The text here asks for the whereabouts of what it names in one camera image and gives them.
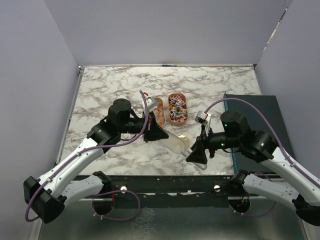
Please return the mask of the pink tray of gummy candies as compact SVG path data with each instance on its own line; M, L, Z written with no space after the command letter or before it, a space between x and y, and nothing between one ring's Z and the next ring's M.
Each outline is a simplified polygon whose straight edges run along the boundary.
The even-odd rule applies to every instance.
M164 102L161 98L155 97L158 107L153 111L153 114L155 116L155 120L158 123L160 127L163 127L166 123L166 117L165 117L165 109L164 109Z

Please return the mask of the clear plastic scoop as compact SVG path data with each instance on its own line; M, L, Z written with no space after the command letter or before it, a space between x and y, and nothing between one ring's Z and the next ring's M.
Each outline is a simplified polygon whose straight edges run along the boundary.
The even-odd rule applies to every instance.
M169 138L162 139L160 142L170 151L177 155L183 155L185 158L191 153L190 147L186 148L183 141L181 141L177 135L167 131Z

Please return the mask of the pink tray of lollipops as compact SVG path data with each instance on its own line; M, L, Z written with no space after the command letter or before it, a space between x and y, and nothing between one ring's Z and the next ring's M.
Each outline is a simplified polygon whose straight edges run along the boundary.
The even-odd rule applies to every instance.
M187 123L187 98L184 94L172 93L168 96L168 118L173 126L182 126Z

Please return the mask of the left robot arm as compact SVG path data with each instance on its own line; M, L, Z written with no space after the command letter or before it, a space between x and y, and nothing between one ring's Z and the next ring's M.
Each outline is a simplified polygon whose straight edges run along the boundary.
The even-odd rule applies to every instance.
M38 178L28 177L23 183L27 211L33 210L45 224L54 221L71 203L90 196L101 198L125 191L117 187L101 171L75 181L75 177L90 163L112 148L123 146L121 136L133 134L124 144L128 145L140 136L147 142L168 139L169 135L156 122L154 109L158 103L153 97L142 96L144 112L138 117L127 99L116 99L107 116L93 126L80 145L54 168Z

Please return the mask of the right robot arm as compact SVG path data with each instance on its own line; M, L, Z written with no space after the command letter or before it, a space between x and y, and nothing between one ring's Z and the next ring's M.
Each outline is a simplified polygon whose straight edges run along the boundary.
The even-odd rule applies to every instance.
M248 159L278 174L288 186L239 170L229 184L234 195L240 196L245 192L268 198L294 209L305 222L320 225L320 180L281 150L274 138L264 131L252 130L247 118L236 111L226 111L220 116L223 132L212 131L211 116L207 113L200 111L195 120L202 127L187 162L205 165L208 162L206 150L213 158L217 150L237 148Z

